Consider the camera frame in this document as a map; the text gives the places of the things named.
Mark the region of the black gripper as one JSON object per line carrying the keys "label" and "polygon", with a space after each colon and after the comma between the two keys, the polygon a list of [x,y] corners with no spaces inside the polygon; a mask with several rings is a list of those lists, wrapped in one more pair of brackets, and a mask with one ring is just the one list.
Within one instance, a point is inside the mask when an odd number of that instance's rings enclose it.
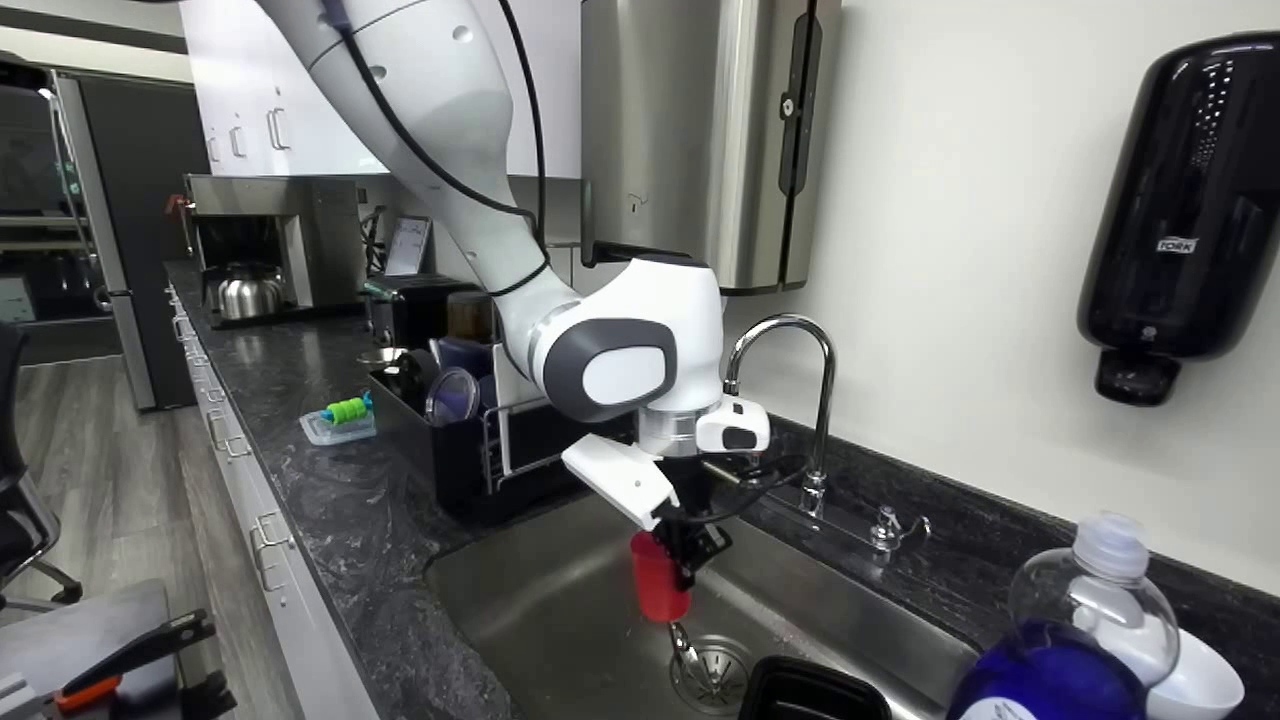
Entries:
{"label": "black gripper", "polygon": [[713,511],[713,473],[692,460],[664,460],[660,473],[673,481],[673,500],[643,528],[673,558],[673,587],[680,600],[678,615],[690,615],[697,572],[690,558],[720,558],[734,550],[734,536],[720,528]]}

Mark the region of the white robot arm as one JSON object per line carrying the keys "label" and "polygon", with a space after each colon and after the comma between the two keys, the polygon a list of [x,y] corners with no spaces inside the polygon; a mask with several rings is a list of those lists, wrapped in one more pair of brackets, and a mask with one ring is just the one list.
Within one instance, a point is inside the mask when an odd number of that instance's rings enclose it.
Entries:
{"label": "white robot arm", "polygon": [[511,96],[472,0],[255,0],[362,144],[453,235],[515,373],[585,436],[560,465],[629,518],[690,592],[730,550],[670,476],[724,406],[724,306],[704,265],[629,259],[580,298],[507,179]]}

